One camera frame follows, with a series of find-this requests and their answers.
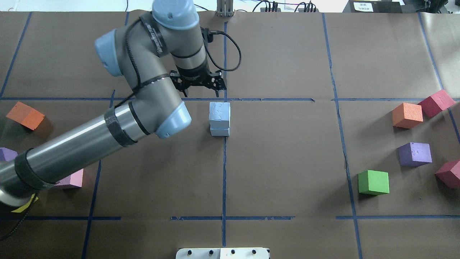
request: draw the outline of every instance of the yellow sticky note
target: yellow sticky note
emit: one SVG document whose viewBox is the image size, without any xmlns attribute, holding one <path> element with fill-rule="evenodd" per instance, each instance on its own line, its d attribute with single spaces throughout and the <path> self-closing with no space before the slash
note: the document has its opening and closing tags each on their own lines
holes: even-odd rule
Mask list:
<svg viewBox="0 0 460 259">
<path fill-rule="evenodd" d="M 19 207 L 18 209 L 12 211 L 14 213 L 21 213 L 23 211 L 25 211 L 27 209 L 27 207 L 30 205 L 30 203 L 32 202 L 32 198 L 33 198 L 33 195 L 30 197 L 30 200 L 28 203 L 24 204 L 22 207 Z"/>
</svg>

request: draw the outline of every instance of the stacked blocks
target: stacked blocks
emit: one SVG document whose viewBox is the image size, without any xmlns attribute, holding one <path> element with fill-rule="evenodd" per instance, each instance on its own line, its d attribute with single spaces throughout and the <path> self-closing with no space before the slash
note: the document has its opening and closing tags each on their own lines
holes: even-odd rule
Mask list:
<svg viewBox="0 0 460 259">
<path fill-rule="evenodd" d="M 17 102 L 11 111 L 6 115 L 6 117 L 22 124 L 31 130 L 35 130 L 45 118 L 43 114 L 34 108 L 23 104 L 22 102 Z"/>
<path fill-rule="evenodd" d="M 424 143 L 407 143 L 398 148 L 399 164 L 404 166 L 421 166 L 432 162 L 430 145 Z"/>
<path fill-rule="evenodd" d="M 229 102 L 209 103 L 209 124 L 211 125 L 211 135 L 230 136 Z"/>
<path fill-rule="evenodd" d="M 30 197 L 30 200 L 26 204 L 22 205 L 21 207 L 17 208 L 16 210 L 14 210 L 12 212 L 13 213 L 21 213 L 21 212 L 25 211 L 28 208 L 28 206 L 30 205 L 30 203 L 32 202 L 33 197 L 34 197 L 34 195 L 32 195 Z"/>
<path fill-rule="evenodd" d="M 361 194 L 389 194 L 390 182 L 388 180 L 388 173 L 374 170 L 359 173 L 358 189 Z"/>
<path fill-rule="evenodd" d="M 0 147 L 0 161 L 9 162 L 17 157 L 17 152 L 6 147 Z"/>
<path fill-rule="evenodd" d="M 419 103 L 423 112 L 430 118 L 454 104 L 454 100 L 445 90 L 441 90 Z"/>
<path fill-rule="evenodd" d="M 82 183 L 83 183 L 83 169 L 80 169 L 77 172 L 57 182 L 54 188 L 57 188 L 57 189 L 80 188 L 82 186 Z"/>
<path fill-rule="evenodd" d="M 393 111 L 393 126 L 411 129 L 423 122 L 422 106 L 402 103 Z"/>
<path fill-rule="evenodd" d="M 460 188 L 460 160 L 445 163 L 435 175 L 449 188 Z"/>
</svg>

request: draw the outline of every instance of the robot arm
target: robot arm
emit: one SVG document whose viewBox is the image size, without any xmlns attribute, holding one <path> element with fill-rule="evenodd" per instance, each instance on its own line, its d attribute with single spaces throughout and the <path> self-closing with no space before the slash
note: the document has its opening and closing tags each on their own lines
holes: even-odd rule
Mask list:
<svg viewBox="0 0 460 259">
<path fill-rule="evenodd" d="M 123 75 L 136 99 L 0 165 L 0 211 L 26 204 L 32 194 L 153 132 L 168 138 L 186 128 L 191 118 L 176 88 L 225 89 L 219 72 L 209 72 L 192 0 L 156 0 L 152 13 L 105 34 L 95 47 L 105 68 Z M 160 62 L 168 53 L 178 68 L 174 82 Z"/>
</svg>

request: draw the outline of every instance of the white label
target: white label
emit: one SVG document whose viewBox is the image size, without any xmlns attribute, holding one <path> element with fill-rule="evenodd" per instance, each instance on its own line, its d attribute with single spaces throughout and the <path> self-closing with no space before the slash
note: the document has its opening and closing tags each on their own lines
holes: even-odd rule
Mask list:
<svg viewBox="0 0 460 259">
<path fill-rule="evenodd" d="M 355 5 L 355 10 L 356 11 L 361 11 L 361 12 L 373 12 L 374 10 L 372 9 L 372 4 L 371 3 L 357 3 L 353 2 Z"/>
</svg>

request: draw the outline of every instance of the orange foam block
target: orange foam block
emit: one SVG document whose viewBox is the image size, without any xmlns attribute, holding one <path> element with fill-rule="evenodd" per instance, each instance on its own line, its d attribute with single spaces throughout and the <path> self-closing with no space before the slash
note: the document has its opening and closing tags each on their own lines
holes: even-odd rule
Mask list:
<svg viewBox="0 0 460 259">
<path fill-rule="evenodd" d="M 454 104 L 454 100 L 444 89 L 432 94 L 430 97 L 419 103 L 419 105 L 422 106 L 423 112 L 430 118 Z"/>
<path fill-rule="evenodd" d="M 403 103 L 393 111 L 393 126 L 411 129 L 423 122 L 422 106 Z"/>
<path fill-rule="evenodd" d="M 22 102 L 17 102 L 6 117 L 31 130 L 35 130 L 45 118 L 45 116 L 36 109 L 27 106 Z"/>
</svg>

